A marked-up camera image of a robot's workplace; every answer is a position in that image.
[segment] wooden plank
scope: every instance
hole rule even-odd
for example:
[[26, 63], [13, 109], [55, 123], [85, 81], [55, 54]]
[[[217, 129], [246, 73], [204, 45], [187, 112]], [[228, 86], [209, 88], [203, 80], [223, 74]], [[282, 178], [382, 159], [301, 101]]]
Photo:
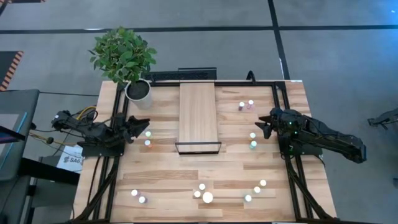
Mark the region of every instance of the wooden plank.
[[[303, 83], [286, 82], [286, 87], [291, 108], [310, 115]], [[110, 118], [115, 92], [115, 84], [103, 82], [97, 121]], [[295, 219], [285, 163], [280, 158], [275, 135], [264, 139], [261, 130], [253, 125], [258, 116], [268, 114], [274, 105], [269, 87], [215, 88], [218, 139], [223, 145], [218, 155], [210, 156], [177, 154], [174, 143], [180, 126], [180, 88], [153, 87], [152, 97], [153, 105], [148, 110], [129, 103], [128, 116], [151, 118], [148, 130], [153, 135], [152, 148], [145, 147], [144, 135], [126, 145], [120, 158], [111, 222], [288, 222]], [[254, 100], [254, 108], [238, 111], [238, 103], [245, 100]], [[248, 147], [250, 132], [257, 134], [258, 145], [254, 150]], [[302, 156], [302, 160], [309, 191], [326, 212], [335, 216], [325, 168], [314, 156]], [[76, 216], [86, 206], [95, 162], [96, 158], [84, 161], [74, 203]], [[91, 196], [98, 188], [99, 173], [100, 169]], [[266, 179], [267, 185], [261, 193], [253, 194], [253, 187], [261, 179]], [[200, 183], [213, 194], [213, 203], [204, 204], [201, 199], [193, 198]], [[148, 202], [139, 204], [137, 198], [130, 195], [132, 189], [138, 189]], [[297, 192], [302, 216], [305, 216], [303, 197], [299, 189]], [[243, 201], [246, 194], [252, 195], [251, 203]], [[106, 198], [103, 197], [100, 217], [104, 214]]]
[[[214, 83], [180, 85], [179, 142], [217, 142]], [[179, 145], [180, 152], [217, 151], [217, 144]]]

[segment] cable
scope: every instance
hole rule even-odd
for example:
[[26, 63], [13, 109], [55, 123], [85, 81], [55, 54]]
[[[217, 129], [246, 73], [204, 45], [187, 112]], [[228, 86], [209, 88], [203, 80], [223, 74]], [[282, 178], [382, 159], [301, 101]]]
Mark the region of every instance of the cable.
[[83, 113], [86, 112], [86, 111], [89, 110], [89, 109], [94, 109], [94, 110], [95, 110], [96, 107], [95, 107], [95, 106], [88, 106], [88, 107], [86, 107], [82, 112], [80, 112], [79, 116], [77, 116], [76, 119], [80, 119], [81, 116], [83, 115]]
[[49, 130], [49, 131], [43, 131], [43, 130], [33, 129], [33, 131], [38, 131], [38, 132], [46, 132], [46, 133], [49, 133], [49, 132], [54, 132], [54, 131], [58, 131], [58, 130]]
[[285, 160], [285, 155], [283, 155], [283, 153], [280, 153], [280, 158], [283, 159], [283, 160]]
[[73, 208], [73, 204], [72, 204], [72, 219], [75, 219], [75, 209]]
[[48, 147], [51, 147], [51, 148], [55, 149], [55, 150], [56, 150], [55, 153], [57, 153], [58, 151], [60, 151], [60, 152], [64, 152], [65, 154], [68, 154], [69, 156], [76, 157], [76, 156], [74, 156], [74, 155], [72, 155], [72, 154], [69, 154], [69, 153], [65, 152], [65, 151], [62, 150], [62, 149], [57, 149], [56, 147], [53, 147], [53, 146], [47, 144], [46, 142], [43, 142], [42, 140], [39, 140], [39, 139], [37, 139], [37, 138], [35, 138], [35, 137], [33, 137], [33, 139], [35, 139], [36, 141], [39, 141], [39, 142], [45, 144], [45, 145], [48, 146]]
[[10, 197], [12, 190], [14, 190], [14, 187], [17, 185], [18, 180], [19, 180], [19, 177], [17, 177], [17, 179], [16, 179], [15, 182], [13, 183], [13, 185], [12, 185], [10, 191], [8, 192], [7, 197], [6, 197], [6, 200], [4, 201], [4, 204], [2, 205], [2, 209], [1, 209], [1, 212], [0, 212], [0, 213], [3, 213], [3, 211], [4, 211], [5, 207], [6, 207], [8, 198]]
[[[65, 138], [63, 139], [63, 141], [62, 141], [62, 143], [64, 143], [66, 140], [67, 140], [67, 137], [69, 136], [69, 134], [72, 132], [72, 129], [68, 132], [68, 134], [65, 136]], [[55, 151], [55, 153], [54, 154], [52, 154], [52, 156], [55, 156], [56, 155], [56, 153], [58, 152], [58, 151], [61, 151], [61, 147], [62, 147], [62, 145], [60, 144], [60, 146], [58, 147], [58, 149]]]
[[99, 163], [99, 162], [100, 162], [100, 158], [97, 158], [97, 162], [95, 163], [95, 167], [94, 167], [93, 178], [91, 179], [90, 191], [88, 192], [87, 206], [88, 206], [88, 204], [90, 203], [91, 191], [93, 190], [93, 184], [94, 184], [95, 174], [97, 173], [97, 167], [98, 167], [98, 163]]
[[71, 135], [71, 136], [75, 136], [75, 137], [79, 137], [79, 138], [84, 138], [83, 136], [79, 136], [79, 135], [77, 135], [77, 134], [72, 134], [71, 131], [72, 131], [72, 130], [70, 130], [70, 131], [68, 132], [67, 136], [68, 136], [68, 135]]
[[317, 156], [317, 155], [313, 155], [313, 156], [315, 156], [316, 158], [318, 158], [318, 159], [322, 162], [323, 167], [326, 168], [325, 162], [324, 162], [319, 156]]
[[[48, 141], [48, 138], [46, 138], [44, 136], [41, 136], [41, 135], [38, 135], [38, 134], [29, 133], [29, 136], [31, 136], [33, 138], [41, 139], [41, 140], [45, 141], [46, 143]], [[76, 144], [75, 142], [68, 142], [68, 143], [64, 142], [64, 143], [62, 143], [59, 140], [53, 140], [53, 142], [57, 143], [57, 144], [60, 144], [60, 145], [63, 145], [63, 146], [74, 146]]]

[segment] black metal frame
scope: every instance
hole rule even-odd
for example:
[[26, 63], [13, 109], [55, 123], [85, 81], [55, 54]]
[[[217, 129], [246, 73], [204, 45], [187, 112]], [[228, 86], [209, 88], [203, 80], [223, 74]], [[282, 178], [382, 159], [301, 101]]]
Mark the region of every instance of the black metal frame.
[[[256, 78], [252, 71], [250, 71], [248, 73], [248, 76], [246, 79], [251, 80], [251, 82], [216, 82], [216, 81], [214, 81], [214, 84], [215, 84], [215, 86], [269, 86], [272, 89], [275, 107], [280, 107], [279, 97], [277, 94], [277, 89], [280, 89], [282, 92], [284, 107], [286, 109], [290, 108], [289, 99], [287, 97], [286, 85], [285, 85], [284, 81], [274, 81], [274, 82], [256, 81]], [[189, 82], [152, 82], [151, 86], [162, 86], [162, 87], [180, 86], [181, 83], [189, 83]], [[113, 116], [118, 112], [119, 99], [120, 99], [122, 92], [123, 92], [123, 88], [118, 86], [118, 90], [117, 90], [116, 96], [115, 96], [113, 112], [112, 112]], [[127, 114], [128, 103], [129, 103], [129, 101], [125, 97], [124, 104], [123, 104], [123, 114], [125, 117]], [[283, 153], [285, 155], [289, 155], [290, 143], [289, 143], [288, 139], [285, 136], [278, 136], [278, 142], [279, 142], [279, 148], [280, 148], [281, 153]], [[192, 142], [180, 142], [180, 143], [192, 144]], [[114, 158], [112, 168], [111, 168], [108, 176], [105, 177], [106, 171], [108, 170], [109, 157], [104, 157], [104, 162], [103, 162], [103, 166], [101, 168], [101, 175], [100, 175], [100, 179], [99, 179], [98, 191], [95, 194], [95, 196], [93, 197], [93, 199], [91, 200], [91, 202], [89, 203], [89, 205], [84, 209], [82, 214], [79, 215], [74, 220], [72, 220], [71, 223], [109, 223], [110, 218], [111, 218], [111, 212], [112, 212], [114, 189], [116, 186], [116, 176], [117, 176], [118, 166], [119, 166], [119, 158], [120, 157]], [[339, 224], [363, 223], [363, 222], [341, 221], [338, 218], [333, 218], [330, 215], [328, 215], [321, 208], [321, 206], [319, 206], [317, 201], [314, 199], [314, 197], [311, 195], [311, 193], [307, 189], [307, 183], [305, 181], [305, 174], [304, 174], [303, 164], [302, 164], [300, 155], [296, 154], [295, 159], [296, 159], [296, 164], [297, 164], [298, 175], [293, 168], [290, 157], [285, 156], [284, 160], [285, 160], [286, 169], [287, 169], [289, 188], [290, 188], [290, 193], [292, 196], [292, 204], [293, 204], [296, 222], [299, 222], [299, 223], [339, 223]], [[306, 218], [303, 218], [300, 214], [299, 200], [297, 197], [297, 191], [296, 191], [295, 185], [297, 185], [297, 187], [303, 193], [305, 209], [306, 209], [306, 214], [307, 214]], [[106, 204], [105, 218], [99, 219], [98, 217], [99, 217], [100, 206], [101, 206], [101, 198], [102, 198], [102, 195], [104, 194], [105, 190], [108, 188], [108, 186], [109, 186], [109, 194], [108, 194], [108, 200], [106, 202], [107, 204]], [[94, 210], [93, 219], [88, 220], [88, 218], [93, 210]], [[315, 211], [315, 213], [318, 215], [318, 217], [320, 217], [320, 219], [313, 218], [312, 210]]]
[[156, 75], [160, 75], [162, 79], [160, 80], [167, 80], [165, 75], [174, 75], [176, 76], [173, 80], [194, 80], [196, 78], [190, 78], [192, 75], [195, 74], [206, 74], [207, 79], [216, 80], [217, 79], [217, 68], [216, 67], [203, 67], [203, 68], [178, 68], [177, 71], [170, 71], [170, 72], [149, 72], [142, 74], [143, 79], [151, 80], [152, 82], [159, 81], [156, 79]]
[[31, 177], [53, 180], [64, 184], [77, 185], [80, 174], [56, 168], [31, 159], [22, 158], [18, 169], [18, 175], [28, 175]]
[[[220, 145], [217, 151], [192, 151], [192, 152], [182, 152], [179, 150], [178, 146], [193, 146], [193, 145]], [[222, 142], [176, 142], [175, 148], [179, 155], [203, 155], [203, 154], [218, 154], [221, 149]]]

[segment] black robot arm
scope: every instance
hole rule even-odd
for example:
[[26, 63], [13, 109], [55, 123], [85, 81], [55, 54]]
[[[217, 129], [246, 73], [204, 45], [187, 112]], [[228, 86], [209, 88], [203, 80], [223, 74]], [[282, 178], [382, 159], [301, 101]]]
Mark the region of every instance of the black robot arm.
[[256, 123], [267, 139], [271, 131], [289, 136], [292, 142], [311, 144], [342, 154], [345, 158], [362, 163], [366, 161], [366, 146], [360, 138], [330, 129], [325, 123], [302, 115], [295, 110], [274, 108], [270, 116], [259, 118], [265, 123]]
[[51, 121], [58, 130], [72, 129], [82, 134], [83, 142], [78, 145], [83, 148], [83, 156], [120, 156], [125, 142], [133, 143], [132, 137], [138, 137], [149, 125], [149, 119], [136, 119], [134, 116], [125, 121], [123, 114], [117, 114], [114, 125], [108, 127], [105, 122], [83, 122], [77, 120], [69, 111], [59, 111]]

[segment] floor tile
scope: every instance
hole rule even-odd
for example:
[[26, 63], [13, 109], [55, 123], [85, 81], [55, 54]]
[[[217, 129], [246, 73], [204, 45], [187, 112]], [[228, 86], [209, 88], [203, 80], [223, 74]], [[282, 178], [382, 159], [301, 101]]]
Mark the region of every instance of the floor tile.
[[51, 0], [10, 4], [0, 29], [270, 26], [267, 1]]
[[[100, 92], [101, 72], [94, 71], [90, 53], [101, 34], [0, 35], [0, 48], [21, 50], [24, 56], [10, 90], [91, 94]], [[219, 79], [256, 76], [281, 79], [272, 31], [140, 33], [157, 49], [152, 71], [216, 67]]]
[[391, 0], [276, 0], [280, 26], [398, 24], [398, 2]]

